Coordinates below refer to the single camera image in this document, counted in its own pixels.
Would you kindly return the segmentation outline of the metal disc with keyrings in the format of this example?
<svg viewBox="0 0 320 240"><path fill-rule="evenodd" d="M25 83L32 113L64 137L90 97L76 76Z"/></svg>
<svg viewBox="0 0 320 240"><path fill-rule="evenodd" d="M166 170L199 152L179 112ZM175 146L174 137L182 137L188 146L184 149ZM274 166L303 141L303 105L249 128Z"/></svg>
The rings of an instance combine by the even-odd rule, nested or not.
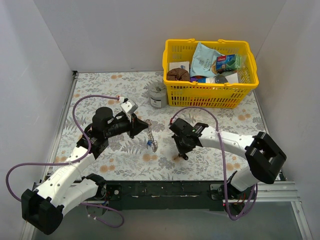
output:
<svg viewBox="0 0 320 240"><path fill-rule="evenodd" d="M150 119L146 119L145 122L149 124L149 127L147 129L147 136L148 136L148 141L151 141L151 149L155 153L158 150L158 142L155 140L153 133L152 133L152 123Z"/></svg>

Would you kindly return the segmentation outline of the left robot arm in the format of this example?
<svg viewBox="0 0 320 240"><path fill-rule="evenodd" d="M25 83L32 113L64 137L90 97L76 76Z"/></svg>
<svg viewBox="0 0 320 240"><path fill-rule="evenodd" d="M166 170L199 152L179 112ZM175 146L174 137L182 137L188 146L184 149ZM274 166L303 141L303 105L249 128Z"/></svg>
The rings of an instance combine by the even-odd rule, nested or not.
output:
<svg viewBox="0 0 320 240"><path fill-rule="evenodd" d="M123 133L134 138L148 128L149 125L135 115L137 108L123 103L117 115L113 115L109 107L98 108L64 165L34 190L24 191L21 196L23 219L50 235L59 227L64 215L83 201L105 199L107 182L102 176L91 173L77 186L73 183L108 147L109 138Z"/></svg>

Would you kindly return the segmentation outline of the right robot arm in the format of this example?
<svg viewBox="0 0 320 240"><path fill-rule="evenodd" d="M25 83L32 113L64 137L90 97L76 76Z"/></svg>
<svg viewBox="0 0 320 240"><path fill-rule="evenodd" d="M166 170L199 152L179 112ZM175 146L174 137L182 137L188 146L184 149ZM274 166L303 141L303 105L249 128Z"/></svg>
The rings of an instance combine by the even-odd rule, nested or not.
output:
<svg viewBox="0 0 320 240"><path fill-rule="evenodd" d="M221 131L205 123L190 125L178 118L169 127L173 132L179 156L187 160L187 153L196 147L224 150L247 160L248 166L232 174L226 192L237 199L245 190L262 182L273 184L287 160L286 154L266 132L240 135Z"/></svg>

